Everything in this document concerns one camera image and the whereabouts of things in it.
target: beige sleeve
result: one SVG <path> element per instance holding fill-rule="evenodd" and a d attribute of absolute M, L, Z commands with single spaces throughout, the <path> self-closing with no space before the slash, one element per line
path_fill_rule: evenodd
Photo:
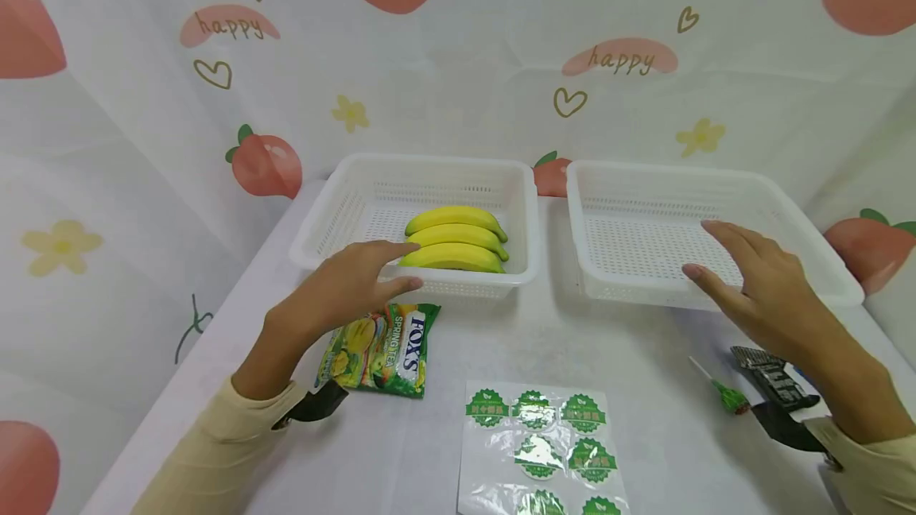
<path fill-rule="evenodd" d="M 916 513 L 916 436 L 860 445 L 831 418 L 804 424 L 842 466 L 829 477 L 851 513 Z"/>
<path fill-rule="evenodd" d="M 255 467 L 285 432 L 271 428 L 305 395 L 292 382 L 276 398 L 247 400 L 227 379 L 162 463 L 131 514 L 235 513 Z"/>

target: bunch of bananas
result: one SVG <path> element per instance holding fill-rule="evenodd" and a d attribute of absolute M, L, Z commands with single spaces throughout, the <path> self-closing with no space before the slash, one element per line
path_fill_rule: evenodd
<path fill-rule="evenodd" d="M 505 273 L 502 263 L 510 260 L 502 245 L 508 237 L 499 221 L 476 207 L 440 207 L 421 213 L 406 224 L 404 234 L 408 243 L 421 246 L 402 258 L 405 267 Z"/>

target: candy bag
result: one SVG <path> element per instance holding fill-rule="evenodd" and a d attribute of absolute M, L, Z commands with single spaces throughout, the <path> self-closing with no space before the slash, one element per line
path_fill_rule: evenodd
<path fill-rule="evenodd" d="M 422 398 L 435 304 L 388 304 L 384 312 L 338 328 L 324 351 L 315 388 L 334 378 L 343 388 Z"/>

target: white tablecloth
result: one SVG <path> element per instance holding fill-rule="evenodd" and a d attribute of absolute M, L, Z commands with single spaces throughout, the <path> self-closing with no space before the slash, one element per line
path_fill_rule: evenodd
<path fill-rule="evenodd" d="M 126 445 L 84 514 L 126 515 L 219 383 L 245 358 L 265 311 L 302 273 L 289 244 L 322 183 L 303 186 L 239 284 Z M 733 417 L 688 363 L 750 389 L 724 352 L 750 345 L 722 315 L 579 296 L 565 200 L 540 198 L 545 262 L 494 307 L 444 304 L 429 338 L 426 398 L 353 393 L 331 418 L 295 424 L 248 513 L 455 513 L 468 378 L 601 389 L 634 515 L 835 513 L 818 454 Z M 916 409 L 916 373 L 862 308 L 838 315 Z M 311 386 L 325 341 L 296 379 Z M 819 405 L 812 413 L 821 415 Z"/>

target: hand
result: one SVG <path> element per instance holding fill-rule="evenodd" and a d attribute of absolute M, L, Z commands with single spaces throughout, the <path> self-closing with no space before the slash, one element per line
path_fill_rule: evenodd
<path fill-rule="evenodd" d="M 388 261 L 420 249 L 413 243 L 354 243 L 321 263 L 264 318 L 264 328 L 231 377 L 236 393 L 264 401 L 289 384 L 302 355 L 321 335 L 353 322 L 388 300 L 423 286 L 416 277 L 378 282 Z"/>
<path fill-rule="evenodd" d="M 736 291 L 700 265 L 686 264 L 685 275 L 751 340 L 800 366 L 846 436 L 858 443 L 874 443 L 916 432 L 887 369 L 817 298 L 798 257 L 774 240 L 737 225 L 704 221 L 703 227 L 734 258 L 743 288 Z"/>
<path fill-rule="evenodd" d="M 808 285 L 798 257 L 760 233 L 730 223 L 704 221 L 703 227 L 734 258 L 743 275 L 736 291 L 712 270 L 686 264 L 683 273 L 710 296 L 751 340 L 801 365 L 814 353 L 848 347 L 855 340 Z"/>
<path fill-rule="evenodd" d="M 415 243 L 353 243 L 320 264 L 299 288 L 270 309 L 265 327 L 283 330 L 291 341 L 312 342 L 342 327 L 388 300 L 423 286 L 416 277 L 378 282 L 386 263 L 420 249 Z"/>

